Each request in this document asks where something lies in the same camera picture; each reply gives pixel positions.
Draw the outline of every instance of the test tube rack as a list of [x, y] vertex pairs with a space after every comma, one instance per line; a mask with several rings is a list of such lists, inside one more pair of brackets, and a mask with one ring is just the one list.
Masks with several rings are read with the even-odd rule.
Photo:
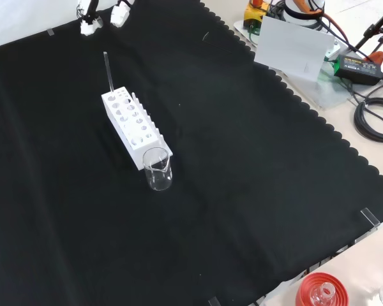
[[144, 168], [143, 155], [151, 148], [161, 147], [173, 155], [134, 93], [130, 95], [125, 87], [121, 87], [103, 94], [102, 100], [109, 120], [138, 170]]

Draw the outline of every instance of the yellow device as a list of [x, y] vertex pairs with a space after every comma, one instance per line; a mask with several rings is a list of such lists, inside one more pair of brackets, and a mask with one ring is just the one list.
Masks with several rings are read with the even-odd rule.
[[261, 27], [262, 18], [267, 15], [269, 3], [263, 0], [251, 0], [244, 11], [244, 28], [259, 29]]

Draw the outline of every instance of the green power adapter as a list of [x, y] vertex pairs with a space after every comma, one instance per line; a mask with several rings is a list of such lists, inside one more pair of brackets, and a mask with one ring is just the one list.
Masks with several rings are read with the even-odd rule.
[[383, 80], [383, 72], [379, 64], [347, 55], [339, 55], [333, 69], [334, 76], [346, 78], [355, 84], [376, 85]]

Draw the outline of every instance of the black tablecloth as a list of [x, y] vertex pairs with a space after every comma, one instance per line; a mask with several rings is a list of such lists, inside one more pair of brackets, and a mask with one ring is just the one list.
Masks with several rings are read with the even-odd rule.
[[[0, 305], [245, 306], [383, 221], [377, 169], [202, 4], [109, 15], [0, 47]], [[103, 51], [174, 152], [167, 191], [106, 116]]]

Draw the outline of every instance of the table surface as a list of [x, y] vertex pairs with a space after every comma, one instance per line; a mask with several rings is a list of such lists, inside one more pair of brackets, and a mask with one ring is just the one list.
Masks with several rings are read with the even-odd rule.
[[[245, 41], [252, 49], [253, 46], [244, 38], [243, 35], [238, 33], [234, 29], [234, 22], [243, 19], [243, 12], [247, 4], [247, 0], [202, 0], [202, 2], [217, 16], [225, 22], [225, 24], [238, 35], [241, 40]], [[372, 17], [371, 22], [376, 22], [376, 17]], [[292, 89], [296, 95], [300, 96], [304, 102], [307, 102], [310, 107], [318, 111], [319, 116], [326, 119], [328, 124], [334, 126], [335, 130], [340, 132], [344, 139], [350, 142], [350, 146], [357, 149], [359, 155], [367, 158], [370, 165], [375, 166], [381, 175], [383, 175], [383, 143], [375, 143], [362, 137], [355, 129], [353, 124], [353, 115], [355, 111], [354, 102], [351, 100], [342, 103], [334, 108], [328, 110], [321, 110], [315, 107], [313, 103], [307, 100], [300, 92], [298, 92], [289, 82], [287, 82], [288, 88]], [[375, 109], [376, 113], [383, 116], [383, 109]], [[383, 123], [367, 115], [366, 120], [372, 125], [372, 127], [378, 129], [383, 133]]]
[[[383, 286], [383, 227], [314, 272], [329, 273], [339, 279], [348, 291], [350, 305], [381, 305], [379, 288]], [[266, 306], [295, 305], [302, 280], [266, 301]]]

